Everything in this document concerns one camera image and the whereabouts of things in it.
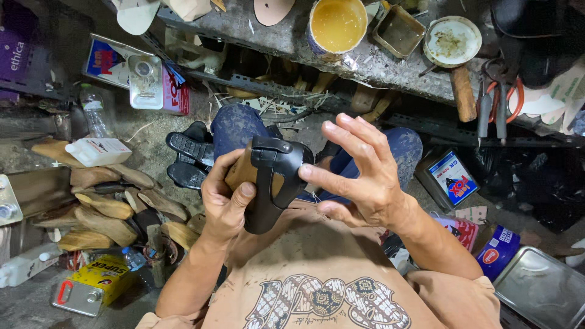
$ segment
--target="forearm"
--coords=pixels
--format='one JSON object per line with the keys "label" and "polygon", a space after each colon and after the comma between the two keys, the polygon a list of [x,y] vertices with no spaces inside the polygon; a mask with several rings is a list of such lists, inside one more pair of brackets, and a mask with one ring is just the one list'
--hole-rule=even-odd
{"label": "forearm", "polygon": [[422,269],[475,280],[483,275],[475,258],[448,230],[407,196],[410,218],[399,232],[406,249]]}
{"label": "forearm", "polygon": [[216,242],[205,230],[164,285],[156,315],[193,314],[202,309],[217,282],[229,242]]}

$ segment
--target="concrete workbench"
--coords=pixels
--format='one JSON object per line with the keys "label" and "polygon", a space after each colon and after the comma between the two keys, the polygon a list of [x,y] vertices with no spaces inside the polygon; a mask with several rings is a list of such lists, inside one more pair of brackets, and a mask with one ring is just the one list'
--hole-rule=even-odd
{"label": "concrete workbench", "polygon": [[[489,30],[483,23],[486,14],[489,17],[488,2],[463,1],[468,2],[467,12],[464,12],[459,0],[431,0],[429,13],[420,15],[417,19],[428,26],[432,20],[443,16],[464,16],[476,23],[482,36],[485,36],[484,39],[495,39],[493,30]],[[343,63],[327,63],[318,58],[309,48],[305,34],[313,3],[313,0],[297,0],[288,15],[274,26],[264,26],[258,22],[252,1],[226,1],[227,12],[211,10],[205,16],[188,23],[169,8],[161,8],[158,16],[168,26],[178,30],[285,57],[321,71],[335,73],[342,78],[364,81],[377,87],[395,88],[439,102],[455,103],[447,70],[437,69],[422,78],[418,77],[419,73],[432,65],[422,53],[422,43],[407,59],[400,60],[373,40],[370,34],[374,24],[370,24],[362,42],[347,53],[353,60],[357,59],[355,70]],[[254,32],[249,28],[248,20]],[[467,64],[475,93],[479,86],[477,72],[483,61],[473,59]]]}

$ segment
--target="red handle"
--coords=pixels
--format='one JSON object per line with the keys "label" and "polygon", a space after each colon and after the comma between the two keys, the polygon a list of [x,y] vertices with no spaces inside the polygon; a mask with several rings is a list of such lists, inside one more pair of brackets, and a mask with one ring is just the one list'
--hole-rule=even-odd
{"label": "red handle", "polygon": [[57,304],[59,305],[63,305],[65,304],[67,301],[63,300],[63,292],[65,291],[65,287],[69,286],[69,288],[73,288],[73,283],[71,283],[71,281],[66,280],[63,281],[63,283],[61,284],[61,290],[59,290],[59,295],[57,296]]}

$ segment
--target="orange t-shirt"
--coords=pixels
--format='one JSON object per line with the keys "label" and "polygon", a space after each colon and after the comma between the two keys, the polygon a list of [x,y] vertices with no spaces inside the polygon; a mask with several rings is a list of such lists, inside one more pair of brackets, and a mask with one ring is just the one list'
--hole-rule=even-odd
{"label": "orange t-shirt", "polygon": [[241,233],[209,307],[148,313],[137,328],[501,328],[485,276],[420,270],[403,278],[380,248],[383,229],[348,228],[315,209],[295,200],[268,233]]}

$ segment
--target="hand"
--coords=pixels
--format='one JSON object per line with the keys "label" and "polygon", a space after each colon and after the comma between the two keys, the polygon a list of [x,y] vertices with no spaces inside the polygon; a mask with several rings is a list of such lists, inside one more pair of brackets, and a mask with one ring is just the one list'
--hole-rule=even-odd
{"label": "hand", "polygon": [[244,227],[244,211],[256,195],[256,186],[242,183],[233,193],[223,181],[229,168],[244,154],[244,149],[220,156],[201,185],[207,222],[202,235],[227,243]]}
{"label": "hand", "polygon": [[336,121],[337,125],[325,121],[321,131],[353,156],[360,176],[348,179],[310,164],[302,165],[300,178],[352,201],[349,205],[323,201],[317,211],[350,227],[385,227],[396,233],[404,230],[411,208],[418,203],[400,190],[398,167],[387,137],[360,117],[339,114]]}

